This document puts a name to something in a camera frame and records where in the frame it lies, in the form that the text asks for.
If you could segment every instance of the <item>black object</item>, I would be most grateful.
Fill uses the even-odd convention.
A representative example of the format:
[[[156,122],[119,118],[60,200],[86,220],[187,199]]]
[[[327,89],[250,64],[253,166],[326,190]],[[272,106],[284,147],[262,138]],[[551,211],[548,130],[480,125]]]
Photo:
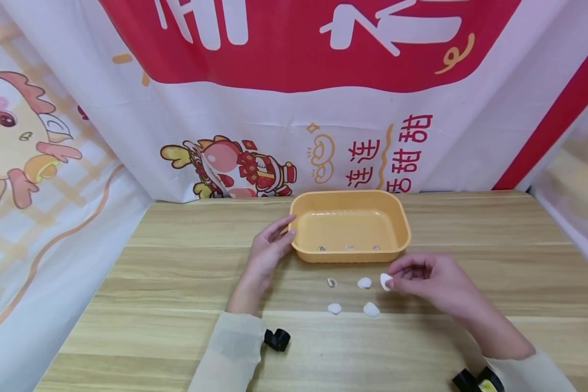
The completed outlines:
[[[460,392],[504,392],[503,384],[491,368],[485,368],[475,378],[466,369],[452,379],[452,383]]]
[[[274,333],[267,329],[264,335],[264,343],[276,351],[283,352],[290,343],[290,334],[282,329],[277,329]]]

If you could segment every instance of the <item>curtain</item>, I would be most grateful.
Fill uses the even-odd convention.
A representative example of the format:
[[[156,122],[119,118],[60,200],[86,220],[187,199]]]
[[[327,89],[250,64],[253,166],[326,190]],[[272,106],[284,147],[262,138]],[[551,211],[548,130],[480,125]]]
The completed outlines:
[[[2,4],[175,202],[492,189],[588,55],[588,1]]]
[[[34,389],[150,203],[0,4],[0,392]]]
[[[532,192],[588,258],[588,109]]]

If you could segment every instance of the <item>wood grain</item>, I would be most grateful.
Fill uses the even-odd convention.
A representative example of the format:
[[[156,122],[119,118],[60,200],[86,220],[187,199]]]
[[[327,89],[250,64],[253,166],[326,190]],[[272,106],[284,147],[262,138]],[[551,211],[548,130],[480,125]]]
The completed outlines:
[[[588,391],[588,264],[522,193],[401,195],[410,252],[452,252],[476,284],[580,392]],[[291,199],[157,203],[76,324],[37,391],[184,392],[253,236]],[[292,335],[266,351],[252,391],[451,391],[478,347],[446,315],[385,293],[386,265],[312,265],[290,255],[264,303],[270,327]],[[357,280],[371,277],[373,288]],[[337,286],[330,289],[327,277]],[[362,313],[379,306],[379,318]],[[343,313],[327,313],[339,302]]]

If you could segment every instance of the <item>red banner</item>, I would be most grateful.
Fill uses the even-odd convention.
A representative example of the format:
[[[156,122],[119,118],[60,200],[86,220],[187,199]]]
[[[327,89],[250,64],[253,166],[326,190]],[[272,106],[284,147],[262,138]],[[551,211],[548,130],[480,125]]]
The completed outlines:
[[[520,0],[100,0],[146,73],[283,92],[468,77]]]

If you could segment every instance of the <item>finger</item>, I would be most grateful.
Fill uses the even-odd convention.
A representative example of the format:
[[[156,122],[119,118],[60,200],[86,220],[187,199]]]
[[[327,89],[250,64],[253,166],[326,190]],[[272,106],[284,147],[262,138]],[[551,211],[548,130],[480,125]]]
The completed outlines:
[[[425,280],[407,280],[407,279],[400,279],[394,278],[393,280],[388,280],[386,282],[386,286],[388,286],[392,291],[396,291],[399,293],[411,294],[413,296],[418,297],[426,297],[426,281]]]
[[[414,268],[412,269],[412,274],[415,278],[423,278],[425,277],[425,269],[424,268]]]
[[[412,271],[411,267],[403,269],[403,271],[405,271],[403,276],[398,276],[398,277],[403,278],[403,279],[407,279],[407,280],[411,280],[411,278],[414,277],[414,272]]]
[[[261,238],[264,238],[266,240],[270,240],[270,237],[275,232],[281,232],[283,230],[281,227],[287,226],[288,224],[293,222],[294,219],[296,219],[296,215],[284,216],[283,218],[281,218],[277,221],[274,221],[273,223],[270,223],[268,226],[266,226],[266,228],[264,228],[264,230],[260,231],[258,236],[260,236]]]
[[[286,232],[281,238],[279,238],[278,240],[276,240],[275,242],[272,243],[273,246],[275,246],[277,248],[280,257],[285,256],[286,253],[290,251],[291,244],[292,244],[292,241],[294,240],[295,236],[296,236],[296,231],[290,230],[290,231]]]
[[[411,253],[400,257],[388,267],[388,275],[396,275],[407,267],[431,267],[434,258],[431,253]]]
[[[270,236],[270,238],[268,239],[268,242],[273,243],[275,240],[277,240],[278,238],[280,238],[281,236],[283,236],[286,231],[284,231],[287,228],[288,223],[283,224],[283,226],[279,227],[277,230],[275,230],[273,232],[273,234]]]

